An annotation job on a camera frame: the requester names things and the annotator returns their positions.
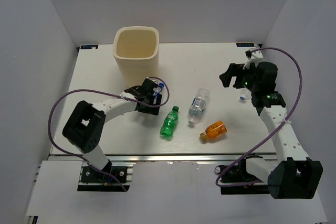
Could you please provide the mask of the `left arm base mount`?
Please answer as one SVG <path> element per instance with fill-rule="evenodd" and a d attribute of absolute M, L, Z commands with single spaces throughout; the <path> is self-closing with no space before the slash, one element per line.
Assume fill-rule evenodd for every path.
<path fill-rule="evenodd" d="M 111 176 L 98 173 L 87 164 L 82 164 L 77 191 L 86 192 L 127 192 L 130 188 L 133 175 L 134 163 L 116 162 L 112 163 L 110 174 L 112 174 L 124 187 Z"/>

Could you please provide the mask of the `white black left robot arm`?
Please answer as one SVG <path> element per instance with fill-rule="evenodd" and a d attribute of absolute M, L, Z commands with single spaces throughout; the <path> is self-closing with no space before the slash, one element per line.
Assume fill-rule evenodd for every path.
<path fill-rule="evenodd" d="M 146 78 L 140 86 L 124 90 L 120 98 L 113 97 L 99 103 L 80 101 L 74 108 L 63 136 L 74 145 L 93 168 L 93 176 L 101 182 L 110 178 L 111 162 L 99 146 L 104 125 L 129 112 L 158 115 L 162 87 Z"/>

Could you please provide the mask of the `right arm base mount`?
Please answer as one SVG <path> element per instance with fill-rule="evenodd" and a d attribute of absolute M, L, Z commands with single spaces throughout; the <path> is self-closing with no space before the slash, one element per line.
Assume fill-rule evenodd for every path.
<path fill-rule="evenodd" d="M 237 184 L 256 182 L 257 178 L 246 172 L 246 159 L 261 158 L 259 155 L 249 155 L 234 165 L 224 174 L 219 182 L 223 184 Z M 267 195 L 269 194 L 268 187 L 265 184 L 255 183 L 253 185 L 238 186 L 238 187 L 221 187 L 221 195 Z"/>

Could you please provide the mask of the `clear bottle pale cap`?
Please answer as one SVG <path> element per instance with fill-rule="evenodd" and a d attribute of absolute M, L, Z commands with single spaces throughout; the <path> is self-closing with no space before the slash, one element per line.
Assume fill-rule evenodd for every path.
<path fill-rule="evenodd" d="M 250 99 L 250 92 L 246 89 L 243 89 L 241 92 L 240 92 L 240 95 L 239 95 L 239 100 L 241 102 L 245 102 L 247 100 Z"/>

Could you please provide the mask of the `green plastic soda bottle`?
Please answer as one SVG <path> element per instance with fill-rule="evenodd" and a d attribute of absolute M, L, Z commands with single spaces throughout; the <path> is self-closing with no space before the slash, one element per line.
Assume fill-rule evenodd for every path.
<path fill-rule="evenodd" d="M 164 119 L 163 125 L 160 129 L 160 136 L 162 138 L 170 139 L 173 136 L 174 130 L 177 126 L 179 107 L 174 106 Z"/>

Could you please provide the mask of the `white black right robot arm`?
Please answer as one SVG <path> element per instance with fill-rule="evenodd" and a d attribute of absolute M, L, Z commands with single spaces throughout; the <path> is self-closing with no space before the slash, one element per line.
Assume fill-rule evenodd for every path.
<path fill-rule="evenodd" d="M 264 122 L 272 140 L 277 165 L 248 151 L 234 163 L 238 177 L 247 182 L 255 177 L 256 182 L 267 185 L 274 199 L 311 199 L 317 190 L 323 168 L 313 161 L 300 145 L 288 121 L 288 113 L 282 95 L 275 90 L 278 68 L 270 62 L 243 64 L 231 63 L 227 71 L 219 76 L 224 87 L 246 88 L 251 92 L 251 102 Z"/>

